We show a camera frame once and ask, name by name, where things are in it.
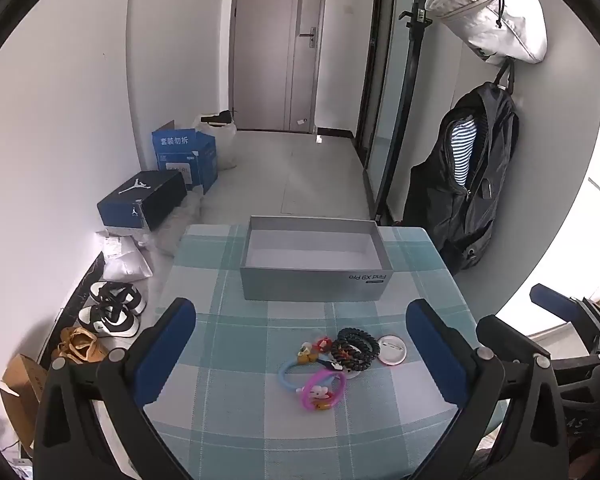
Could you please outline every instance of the black backpack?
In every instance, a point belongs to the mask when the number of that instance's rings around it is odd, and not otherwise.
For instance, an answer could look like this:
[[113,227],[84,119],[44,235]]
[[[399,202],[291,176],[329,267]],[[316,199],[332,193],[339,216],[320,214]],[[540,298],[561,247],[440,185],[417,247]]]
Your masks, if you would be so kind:
[[[499,83],[507,69],[505,89]],[[491,239],[498,197],[518,139],[513,83],[509,59],[495,82],[474,88],[445,115],[433,151],[411,170],[401,225],[424,228],[452,274],[478,263]],[[471,117],[477,133],[463,187],[454,177],[451,133]]]

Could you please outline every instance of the shoe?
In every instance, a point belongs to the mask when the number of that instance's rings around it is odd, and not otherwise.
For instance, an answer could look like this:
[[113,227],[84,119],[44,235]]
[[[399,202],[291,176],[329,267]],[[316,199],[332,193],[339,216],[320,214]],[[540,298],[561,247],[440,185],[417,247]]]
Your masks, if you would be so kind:
[[60,332],[60,344],[51,357],[65,357],[76,364],[102,361],[107,353],[98,338],[81,326],[68,326]]
[[122,303],[135,316],[146,307],[146,301],[131,283],[96,282],[91,285],[90,294],[98,303]]
[[78,312],[78,322],[99,336],[133,337],[140,328],[138,318],[131,311],[120,303],[107,301],[86,306]]

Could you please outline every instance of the green and white plaid tablecloth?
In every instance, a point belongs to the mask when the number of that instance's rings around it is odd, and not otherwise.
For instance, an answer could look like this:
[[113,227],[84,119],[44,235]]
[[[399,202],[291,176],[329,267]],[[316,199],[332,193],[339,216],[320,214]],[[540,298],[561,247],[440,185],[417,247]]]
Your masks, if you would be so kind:
[[[426,457],[456,409],[440,396],[407,334],[406,307],[426,298],[474,347],[475,321],[423,230],[386,227],[381,234],[395,273],[379,301],[293,303],[244,299],[246,227],[188,228],[157,313],[188,298],[196,328],[145,410],[193,478],[399,479]],[[347,326],[400,336],[407,359],[395,367],[374,362],[347,382],[333,410],[307,412],[276,373],[304,341],[335,338]],[[315,366],[295,368],[290,380],[303,384]],[[503,415],[499,407],[494,421]]]

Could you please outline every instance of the drawstring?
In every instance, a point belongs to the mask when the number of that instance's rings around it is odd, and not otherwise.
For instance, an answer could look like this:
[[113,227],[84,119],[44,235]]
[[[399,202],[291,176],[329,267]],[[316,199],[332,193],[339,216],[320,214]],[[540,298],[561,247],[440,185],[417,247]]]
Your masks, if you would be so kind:
[[504,14],[504,0],[498,0],[498,19],[496,25],[498,28],[502,28],[502,15]]

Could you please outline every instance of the black shoe box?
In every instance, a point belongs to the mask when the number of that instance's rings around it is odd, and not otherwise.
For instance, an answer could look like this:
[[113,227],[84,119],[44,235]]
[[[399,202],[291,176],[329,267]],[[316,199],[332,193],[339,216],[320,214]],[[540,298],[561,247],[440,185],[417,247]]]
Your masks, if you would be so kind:
[[186,195],[178,170],[141,171],[100,200],[98,211],[106,227],[154,230]]

